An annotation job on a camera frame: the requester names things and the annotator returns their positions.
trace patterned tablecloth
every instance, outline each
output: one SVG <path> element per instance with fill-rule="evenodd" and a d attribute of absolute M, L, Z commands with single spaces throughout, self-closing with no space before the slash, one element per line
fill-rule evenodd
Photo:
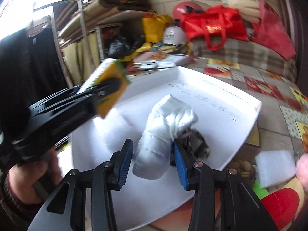
<path fill-rule="evenodd" d="M 235 158 L 255 164 L 255 156 L 261 151 L 289 150 L 297 162 L 302 154 L 308 152 L 308 98 L 296 84 L 263 69 L 214 59 L 198 58 L 189 68 L 212 75 L 262 102 L 257 123 Z M 269 192 L 281 189 L 286 183 L 270 188 Z M 192 203 L 187 202 L 168 216 L 141 229 L 186 231 Z"/>

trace human hand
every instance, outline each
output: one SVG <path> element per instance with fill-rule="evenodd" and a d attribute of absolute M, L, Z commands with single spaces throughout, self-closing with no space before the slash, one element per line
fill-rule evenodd
<path fill-rule="evenodd" d="M 15 165 L 8 173 L 8 182 L 11 193 L 23 204 L 40 204 L 42 199 L 36 194 L 32 185 L 41 178 L 46 171 L 51 171 L 51 179 L 55 185 L 62 180 L 61 170 L 58 166 L 58 158 L 53 149 L 49 150 L 51 161 L 36 161 L 23 166 Z"/>

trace blue gripper pad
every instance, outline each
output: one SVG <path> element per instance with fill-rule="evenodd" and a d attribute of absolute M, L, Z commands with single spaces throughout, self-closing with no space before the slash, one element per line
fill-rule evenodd
<path fill-rule="evenodd" d="M 187 178 L 187 169 L 186 169 L 183 157 L 181 156 L 179 148 L 176 143 L 173 144 L 173 155 L 174 155 L 174 161 L 177 167 L 177 173 L 179 175 L 181 185 L 186 190 L 188 189 L 188 185 L 189 185 L 188 178 Z"/>
<path fill-rule="evenodd" d="M 132 158 L 133 152 L 134 152 L 134 145 L 133 145 L 132 140 L 127 139 L 125 141 L 124 146 L 126 146 L 126 148 L 125 148 L 126 150 L 125 150 L 125 153 L 124 153 L 124 157 L 123 157 L 121 166 L 119 168 L 119 178 L 118 178 L 118 185 L 120 187 L 125 185 L 129 166 L 131 164 L 131 158 Z"/>

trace bright window light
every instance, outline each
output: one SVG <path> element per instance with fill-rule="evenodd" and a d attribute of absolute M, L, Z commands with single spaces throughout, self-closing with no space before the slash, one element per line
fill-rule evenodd
<path fill-rule="evenodd" d="M 32 13 L 34 3 L 34 8 L 39 8 L 56 1 L 58 0 L 13 0 L 0 17 L 0 39 L 27 27 L 32 19 L 40 19 L 53 11 L 52 7 L 48 7 Z"/>

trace yellow sponge box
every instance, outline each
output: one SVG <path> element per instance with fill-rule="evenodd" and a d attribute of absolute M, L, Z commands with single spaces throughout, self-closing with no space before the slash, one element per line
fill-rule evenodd
<path fill-rule="evenodd" d="M 118 59 L 105 59 L 90 75 L 79 89 L 78 93 L 84 92 L 87 88 L 97 85 L 110 78 L 118 78 L 121 81 L 120 88 L 115 93 L 108 95 L 97 102 L 97 114 L 105 117 L 121 94 L 126 90 L 129 82 L 125 76 L 124 67 Z"/>

